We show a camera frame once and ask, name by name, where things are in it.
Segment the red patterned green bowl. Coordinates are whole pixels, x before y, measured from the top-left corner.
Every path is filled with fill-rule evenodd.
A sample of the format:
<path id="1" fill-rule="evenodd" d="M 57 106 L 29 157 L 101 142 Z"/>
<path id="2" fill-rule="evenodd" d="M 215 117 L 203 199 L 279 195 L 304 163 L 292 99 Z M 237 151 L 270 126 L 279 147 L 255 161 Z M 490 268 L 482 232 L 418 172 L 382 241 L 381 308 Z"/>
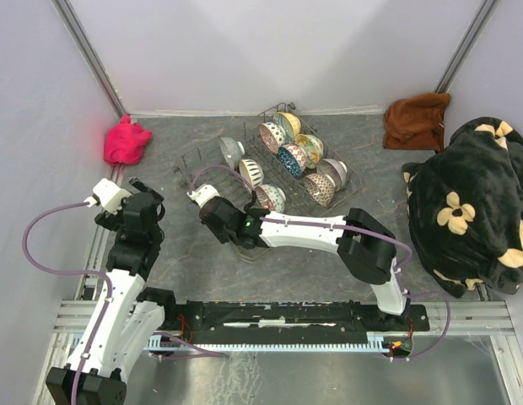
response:
<path id="1" fill-rule="evenodd" d="M 258 202 L 263 208 L 277 213 L 284 212 L 286 196 L 280 187 L 262 184 L 255 188 L 255 192 Z"/>

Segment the wire dish rack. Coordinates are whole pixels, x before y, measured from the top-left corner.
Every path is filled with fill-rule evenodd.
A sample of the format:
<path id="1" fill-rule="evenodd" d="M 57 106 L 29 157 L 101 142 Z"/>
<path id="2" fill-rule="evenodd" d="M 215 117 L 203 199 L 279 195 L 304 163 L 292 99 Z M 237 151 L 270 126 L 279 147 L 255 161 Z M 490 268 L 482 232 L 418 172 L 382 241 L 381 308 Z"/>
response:
<path id="1" fill-rule="evenodd" d="M 260 208 L 260 203 L 264 203 L 265 208 L 271 208 L 272 202 L 268 197 L 252 199 L 252 191 L 243 182 L 246 176 L 240 173 L 239 166 L 235 166 L 235 173 L 230 172 L 231 164 L 237 165 L 243 159 L 252 159 L 261 166 L 264 175 L 262 185 L 282 190 L 283 196 L 277 198 L 277 206 L 284 213 L 314 217 L 327 215 L 360 190 L 361 178 L 354 169 L 348 167 L 341 189 L 335 192 L 328 206 L 321 206 L 306 191 L 304 184 L 304 178 L 315 173 L 316 168 L 307 167 L 300 178 L 295 177 L 262 141 L 258 126 L 271 121 L 277 113 L 298 115 L 295 103 L 279 103 L 256 115 L 254 121 L 245 121 L 182 154 L 175 160 L 175 169 L 181 172 L 188 186 L 212 185 L 222 197 L 238 208 L 243 208 L 248 203 L 253 208 Z"/>

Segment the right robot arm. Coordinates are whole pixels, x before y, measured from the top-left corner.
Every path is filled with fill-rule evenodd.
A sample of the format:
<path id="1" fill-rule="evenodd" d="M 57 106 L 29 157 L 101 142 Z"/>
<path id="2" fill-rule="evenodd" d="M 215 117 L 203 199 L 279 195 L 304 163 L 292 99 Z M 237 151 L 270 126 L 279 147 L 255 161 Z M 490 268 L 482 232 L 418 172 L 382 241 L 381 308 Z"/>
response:
<path id="1" fill-rule="evenodd" d="M 298 247 L 334 254 L 352 276 L 371 287 L 382 326 L 397 330 L 408 322 L 406 292 L 396 275 L 402 266 L 396 249 L 408 254 L 412 250 L 363 209 L 329 218 L 293 216 L 250 204 L 239 209 L 210 185 L 188 192 L 188 197 L 220 243 L 246 250 Z"/>

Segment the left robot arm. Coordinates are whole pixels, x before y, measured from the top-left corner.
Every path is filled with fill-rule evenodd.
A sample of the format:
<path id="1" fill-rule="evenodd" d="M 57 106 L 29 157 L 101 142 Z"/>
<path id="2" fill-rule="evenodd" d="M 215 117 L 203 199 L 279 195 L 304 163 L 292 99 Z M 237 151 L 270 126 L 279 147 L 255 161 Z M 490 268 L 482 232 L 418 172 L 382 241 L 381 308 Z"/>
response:
<path id="1" fill-rule="evenodd" d="M 103 211 L 95 222 L 116 235 L 105 281 L 80 342 L 46 387 L 55 404 L 122 404 L 127 380 L 153 333 L 178 319 L 173 292 L 146 287 L 160 253 L 164 198 L 133 177 L 130 192 L 101 180 L 93 189 Z"/>

